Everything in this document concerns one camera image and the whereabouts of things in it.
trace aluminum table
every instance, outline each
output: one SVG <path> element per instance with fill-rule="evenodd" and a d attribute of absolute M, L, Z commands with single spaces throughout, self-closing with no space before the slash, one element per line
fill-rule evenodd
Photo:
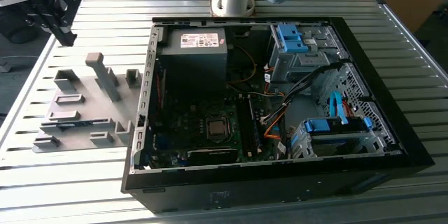
<path fill-rule="evenodd" d="M 260 16 L 341 16 L 424 141 L 436 165 L 361 195 L 153 215 L 120 192 L 125 148 L 35 154 L 59 69 L 92 75 L 88 52 L 115 74 L 143 70 L 151 18 L 208 16 L 208 0 L 84 0 L 75 47 L 51 37 L 0 129 L 0 222 L 447 223 L 448 78 L 387 5 L 357 0 L 257 1 Z"/>

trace gray floor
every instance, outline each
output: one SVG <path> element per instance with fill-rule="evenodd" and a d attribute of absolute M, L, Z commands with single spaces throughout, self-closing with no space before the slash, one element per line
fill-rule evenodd
<path fill-rule="evenodd" d="M 416 33 L 417 39 L 429 40 L 427 49 L 444 69 L 448 69 L 448 17 L 431 16 Z M 15 45 L 0 36 L 0 57 L 39 56 L 49 34 L 40 31 L 39 38 L 31 43 Z M 0 73 L 0 115 L 8 113 L 35 63 L 33 58 L 9 58 L 9 73 Z"/>

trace expansion slot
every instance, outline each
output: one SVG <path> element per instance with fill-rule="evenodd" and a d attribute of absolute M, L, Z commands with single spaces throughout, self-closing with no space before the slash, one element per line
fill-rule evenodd
<path fill-rule="evenodd" d="M 247 157 L 253 157 L 261 152 L 257 121 L 255 119 L 251 96 L 240 94 L 236 98 L 236 115 L 240 125 L 243 153 Z"/>

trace white label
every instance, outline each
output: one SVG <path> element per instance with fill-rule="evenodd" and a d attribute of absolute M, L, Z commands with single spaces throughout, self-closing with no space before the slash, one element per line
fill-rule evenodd
<path fill-rule="evenodd" d="M 279 150 L 283 152 L 283 154 L 285 154 L 285 152 L 287 152 L 287 147 L 283 145 L 281 142 L 279 142 L 279 144 L 277 144 L 277 148 L 279 148 Z"/>
<path fill-rule="evenodd" d="M 317 44 L 315 39 L 304 39 L 303 42 L 308 45 L 311 45 L 311 44 L 316 45 Z"/>
<path fill-rule="evenodd" d="M 268 73 L 264 74 L 264 81 L 271 83 L 271 75 Z"/>
<path fill-rule="evenodd" d="M 217 34 L 183 34 L 180 47 L 219 47 Z"/>

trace black cable cord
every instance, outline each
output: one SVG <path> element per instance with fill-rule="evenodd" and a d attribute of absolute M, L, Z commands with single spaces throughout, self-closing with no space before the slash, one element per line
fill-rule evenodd
<path fill-rule="evenodd" d="M 343 61 L 335 62 L 335 63 L 332 63 L 327 66 L 321 66 L 315 71 L 312 71 L 309 74 L 307 74 L 307 76 L 304 78 L 301 78 L 300 81 L 296 82 L 296 84 L 292 86 L 289 91 L 285 93 L 285 96 L 281 100 L 281 105 L 279 106 L 279 108 L 263 119 L 263 121 L 268 122 L 277 114 L 280 114 L 283 112 L 283 110 L 285 110 L 288 108 L 288 106 L 292 102 L 292 97 L 311 86 L 315 78 L 323 72 L 325 72 L 331 69 L 340 68 L 344 65 L 345 62 L 347 62 L 347 60 L 343 60 Z"/>
<path fill-rule="evenodd" d="M 283 116 L 279 120 L 279 132 L 280 132 L 280 137 L 281 137 L 281 143 L 285 146 L 285 153 L 284 153 L 284 158 L 281 159 L 288 159 L 289 155 L 289 140 L 288 140 L 288 133 L 287 133 L 287 126 L 285 126 L 285 117 Z"/>

